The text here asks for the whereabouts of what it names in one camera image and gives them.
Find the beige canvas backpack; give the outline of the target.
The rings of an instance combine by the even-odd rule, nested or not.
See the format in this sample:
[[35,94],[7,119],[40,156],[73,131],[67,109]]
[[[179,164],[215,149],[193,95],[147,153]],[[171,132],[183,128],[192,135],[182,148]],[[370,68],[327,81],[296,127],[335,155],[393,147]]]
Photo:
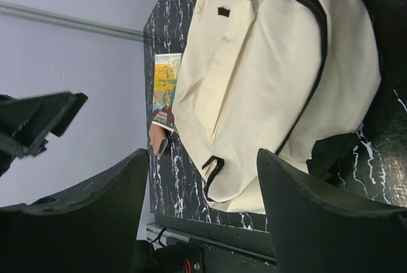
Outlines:
[[381,81],[361,0],[197,0],[172,106],[209,207],[265,211],[256,158],[297,169],[356,131]]

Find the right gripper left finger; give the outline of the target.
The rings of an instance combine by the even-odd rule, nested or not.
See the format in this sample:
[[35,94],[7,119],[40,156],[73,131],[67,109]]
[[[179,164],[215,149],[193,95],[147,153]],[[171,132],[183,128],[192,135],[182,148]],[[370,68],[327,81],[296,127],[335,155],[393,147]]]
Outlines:
[[32,204],[1,208],[1,272],[130,272],[148,178],[138,149]]

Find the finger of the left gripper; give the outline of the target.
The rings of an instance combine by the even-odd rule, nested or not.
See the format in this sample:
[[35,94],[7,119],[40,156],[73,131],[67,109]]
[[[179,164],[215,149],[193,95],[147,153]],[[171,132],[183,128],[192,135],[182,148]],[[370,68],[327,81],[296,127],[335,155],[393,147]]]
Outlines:
[[1,152],[23,158],[46,150],[49,133],[62,136],[88,97],[61,92],[23,99],[1,96]]

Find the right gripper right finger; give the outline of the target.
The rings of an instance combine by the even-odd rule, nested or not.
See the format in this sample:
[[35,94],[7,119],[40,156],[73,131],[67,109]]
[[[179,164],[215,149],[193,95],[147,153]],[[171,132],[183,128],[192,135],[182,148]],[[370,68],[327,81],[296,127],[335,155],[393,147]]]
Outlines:
[[266,149],[257,170],[279,272],[406,272],[406,208],[346,193]]

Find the yellow illustrated book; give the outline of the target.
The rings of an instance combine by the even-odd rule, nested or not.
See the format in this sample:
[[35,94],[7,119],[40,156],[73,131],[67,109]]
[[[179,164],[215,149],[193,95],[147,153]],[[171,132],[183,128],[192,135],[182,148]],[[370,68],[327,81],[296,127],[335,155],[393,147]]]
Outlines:
[[172,105],[182,56],[182,53],[155,55],[152,122],[170,132],[175,127]]

